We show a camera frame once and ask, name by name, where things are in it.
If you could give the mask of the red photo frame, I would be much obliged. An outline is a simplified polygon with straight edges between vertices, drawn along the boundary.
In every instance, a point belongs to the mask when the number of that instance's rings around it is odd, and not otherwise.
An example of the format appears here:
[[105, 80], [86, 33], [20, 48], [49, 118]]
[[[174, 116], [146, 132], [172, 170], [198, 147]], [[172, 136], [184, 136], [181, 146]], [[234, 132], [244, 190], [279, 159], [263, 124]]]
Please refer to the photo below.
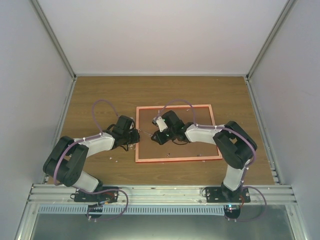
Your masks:
[[[151, 140], [151, 136], [142, 131], [154, 134], [158, 128], [152, 124], [153, 118], [164, 106], [136, 107], [136, 129], [139, 130], [140, 140], [135, 145], [136, 163], [165, 163], [187, 161], [221, 160], [222, 155], [217, 146], [209, 143], [195, 142], [184, 145], [174, 144], [171, 140], [163, 145]], [[210, 104], [193, 105], [196, 120], [203, 125], [215, 125], [214, 113]], [[169, 105], [161, 112], [162, 116], [168, 111], [174, 111], [184, 122], [193, 123], [193, 113], [189, 105]]]

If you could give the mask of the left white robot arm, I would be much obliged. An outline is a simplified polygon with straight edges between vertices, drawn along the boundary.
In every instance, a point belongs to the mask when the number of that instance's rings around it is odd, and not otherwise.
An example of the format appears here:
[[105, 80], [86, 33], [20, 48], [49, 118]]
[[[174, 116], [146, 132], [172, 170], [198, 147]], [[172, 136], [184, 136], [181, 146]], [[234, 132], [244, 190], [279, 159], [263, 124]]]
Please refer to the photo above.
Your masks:
[[84, 191], [90, 201], [98, 202], [103, 197], [103, 189], [98, 186], [100, 181], [97, 178], [83, 170], [86, 159], [116, 148], [128, 151], [129, 146], [138, 143], [139, 140], [135, 121], [121, 115], [115, 124], [97, 135], [83, 138], [61, 137], [42, 169], [53, 178], [56, 186], [77, 188]]

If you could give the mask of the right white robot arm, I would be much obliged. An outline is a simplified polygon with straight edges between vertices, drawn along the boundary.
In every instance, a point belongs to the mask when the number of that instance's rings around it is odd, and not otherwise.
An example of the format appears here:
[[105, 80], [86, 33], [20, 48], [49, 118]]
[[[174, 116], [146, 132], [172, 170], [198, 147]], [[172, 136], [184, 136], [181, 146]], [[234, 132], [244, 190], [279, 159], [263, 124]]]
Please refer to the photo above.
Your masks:
[[170, 110], [157, 115], [152, 123], [158, 127], [151, 139], [163, 145], [168, 141], [206, 143], [217, 146], [227, 164], [226, 175], [221, 183], [221, 196], [228, 203], [234, 202], [243, 188], [245, 174], [257, 158], [257, 144], [235, 121], [222, 125], [184, 123]]

